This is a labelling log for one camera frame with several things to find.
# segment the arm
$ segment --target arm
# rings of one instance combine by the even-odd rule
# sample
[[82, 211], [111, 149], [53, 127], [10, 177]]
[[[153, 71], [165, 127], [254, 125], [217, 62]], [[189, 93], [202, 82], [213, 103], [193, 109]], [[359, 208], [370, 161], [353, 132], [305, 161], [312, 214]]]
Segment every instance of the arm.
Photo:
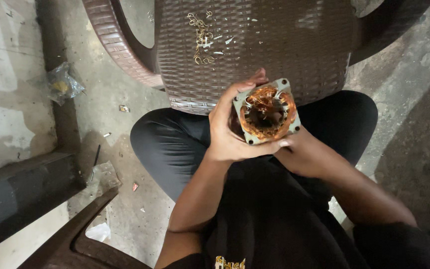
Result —
[[226, 173], [234, 161], [273, 154], [286, 140], [248, 145], [228, 127], [232, 99], [256, 84], [266, 83], [265, 70], [259, 69], [244, 82], [230, 86], [209, 114], [210, 147], [190, 182], [183, 189], [170, 215], [159, 259], [155, 268], [164, 268], [190, 254], [200, 253], [200, 231], [215, 216], [222, 197]]
[[401, 201], [353, 168], [305, 128], [289, 139], [292, 144], [275, 153], [277, 159], [295, 174], [327, 183], [354, 224], [402, 222], [417, 226], [414, 216]]

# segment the hand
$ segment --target hand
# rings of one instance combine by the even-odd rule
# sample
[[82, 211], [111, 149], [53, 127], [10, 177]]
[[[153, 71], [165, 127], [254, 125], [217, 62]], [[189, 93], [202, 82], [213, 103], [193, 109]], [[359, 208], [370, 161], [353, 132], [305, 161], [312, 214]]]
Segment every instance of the hand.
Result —
[[290, 172], [308, 178], [327, 179], [340, 168], [350, 166], [336, 151], [316, 139], [303, 126], [287, 137], [288, 147], [273, 154]]
[[241, 161], [261, 155], [273, 154], [282, 146], [289, 145], [286, 139], [266, 142], [259, 145], [248, 145], [228, 126], [233, 98], [243, 91], [251, 90], [255, 85], [268, 82], [266, 71], [260, 68], [254, 76], [243, 82], [234, 83], [220, 97], [217, 105], [208, 115], [210, 120], [210, 147], [206, 157], [217, 161]]

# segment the black pants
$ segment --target black pants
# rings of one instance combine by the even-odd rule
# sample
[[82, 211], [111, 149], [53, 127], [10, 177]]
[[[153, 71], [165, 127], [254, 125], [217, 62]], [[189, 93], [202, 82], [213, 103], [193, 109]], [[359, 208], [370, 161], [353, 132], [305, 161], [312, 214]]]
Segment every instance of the black pants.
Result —
[[[377, 123], [373, 100], [349, 90], [300, 106], [298, 113], [313, 136], [352, 165], [361, 158]], [[147, 172], [176, 201], [210, 145], [208, 117], [171, 108], [153, 110], [135, 123], [130, 142]], [[270, 161], [281, 166], [274, 157]], [[318, 179], [293, 177], [314, 199], [327, 202], [331, 198]]]

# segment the forearm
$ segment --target forearm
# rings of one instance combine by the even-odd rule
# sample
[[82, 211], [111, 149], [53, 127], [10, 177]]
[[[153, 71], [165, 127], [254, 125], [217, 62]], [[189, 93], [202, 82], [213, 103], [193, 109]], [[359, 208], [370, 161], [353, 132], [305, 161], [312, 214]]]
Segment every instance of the forearm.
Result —
[[323, 180], [331, 187], [336, 200], [353, 223], [403, 222], [417, 226], [411, 211], [401, 201], [341, 159], [333, 161], [333, 168]]
[[231, 162], [204, 157], [170, 215], [170, 232], [198, 232], [215, 216]]

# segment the person's right hand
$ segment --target person's right hand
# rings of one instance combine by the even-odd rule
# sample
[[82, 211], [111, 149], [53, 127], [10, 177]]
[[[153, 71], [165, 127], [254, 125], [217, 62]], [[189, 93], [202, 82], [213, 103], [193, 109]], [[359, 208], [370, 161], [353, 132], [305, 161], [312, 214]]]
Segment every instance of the person's right hand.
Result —
[[290, 172], [308, 178], [326, 179], [340, 167], [350, 165], [336, 151], [311, 135], [303, 126], [286, 137], [290, 145], [273, 154]]

